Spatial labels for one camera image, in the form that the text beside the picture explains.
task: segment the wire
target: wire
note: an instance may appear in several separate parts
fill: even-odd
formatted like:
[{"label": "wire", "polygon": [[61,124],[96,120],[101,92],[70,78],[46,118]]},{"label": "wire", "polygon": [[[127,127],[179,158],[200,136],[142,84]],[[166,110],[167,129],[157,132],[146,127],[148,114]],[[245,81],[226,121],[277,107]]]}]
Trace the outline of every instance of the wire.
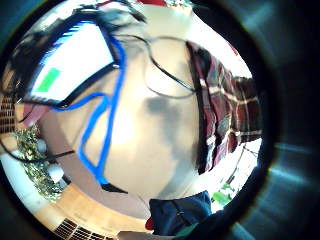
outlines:
[{"label": "wire", "polygon": [[36,106],[35,104],[32,105],[30,111],[29,111],[21,120],[18,120],[18,123],[22,123],[22,122],[24,122],[25,120],[27,120],[27,119],[30,117],[31,113],[33,112],[35,106]]},{"label": "wire", "polygon": [[[180,84],[181,86],[183,86],[184,88],[186,88],[187,90],[189,90],[190,92],[194,93],[196,92],[196,90],[194,88],[192,88],[190,85],[188,85],[187,83],[185,83],[184,81],[180,80],[179,78],[173,76],[171,73],[169,73],[167,70],[165,70],[153,57],[152,54],[152,50],[151,50],[151,45],[149,43],[148,40],[139,37],[137,35],[131,35],[131,34],[120,34],[120,35],[115,35],[116,37],[132,37],[132,38],[136,38],[140,41],[142,41],[146,47],[147,47],[147,51],[148,51],[148,55],[149,58],[151,60],[151,62],[161,71],[163,72],[165,75],[167,75],[168,77],[170,77],[171,79],[173,79],[174,81],[176,81],[178,84]],[[174,38],[174,37],[167,37],[167,36],[162,36],[162,38],[167,38],[167,39],[179,39],[179,38]]]},{"label": "wire", "polygon": [[42,163],[42,162],[48,162],[48,161],[52,161],[52,160],[56,160],[57,158],[61,158],[64,157],[66,155],[69,154],[73,154],[75,153],[75,151],[71,150],[71,151],[67,151],[67,152],[63,152],[63,153],[59,153],[56,155],[52,155],[46,158],[39,158],[39,159],[34,159],[34,160],[26,160],[24,158],[20,158],[17,157],[16,155],[14,155],[13,153],[10,152],[10,150],[5,146],[5,144],[3,143],[2,139],[0,138],[0,145],[3,148],[3,150],[12,158],[14,158],[15,160],[22,162],[22,163]]}]

